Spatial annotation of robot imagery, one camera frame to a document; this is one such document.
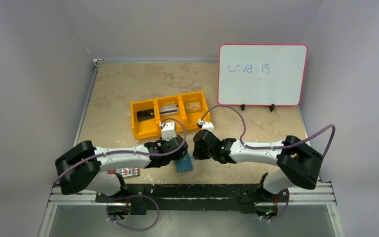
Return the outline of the blue card holder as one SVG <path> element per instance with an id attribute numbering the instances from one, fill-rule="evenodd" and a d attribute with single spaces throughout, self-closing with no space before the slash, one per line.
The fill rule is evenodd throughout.
<path id="1" fill-rule="evenodd" d="M 193 171 L 192 158 L 189 153 L 186 153 L 183 158 L 175 161 L 175 166 L 179 173 Z"/>

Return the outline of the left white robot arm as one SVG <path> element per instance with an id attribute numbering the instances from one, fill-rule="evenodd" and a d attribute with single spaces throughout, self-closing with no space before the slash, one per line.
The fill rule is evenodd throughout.
<path id="1" fill-rule="evenodd" d="M 92 190 L 121 202 L 127 197 L 124 179 L 109 175 L 109 170 L 160 168 L 182 159 L 187 152 L 188 145 L 181 136 L 118 149 L 95 147 L 91 141 L 82 141 L 56 159 L 56 183 L 64 195 Z"/>

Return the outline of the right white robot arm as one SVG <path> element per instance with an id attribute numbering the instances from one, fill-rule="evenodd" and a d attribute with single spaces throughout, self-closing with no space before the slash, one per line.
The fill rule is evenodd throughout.
<path id="1" fill-rule="evenodd" d="M 260 199 L 269 201 L 287 188 L 316 188 L 323 156 L 298 137 L 289 135 L 272 143 L 242 143 L 234 138 L 220 140 L 203 129 L 193 137 L 195 159 L 210 159 L 221 163 L 254 162 L 277 166 L 264 174 L 257 188 Z"/>

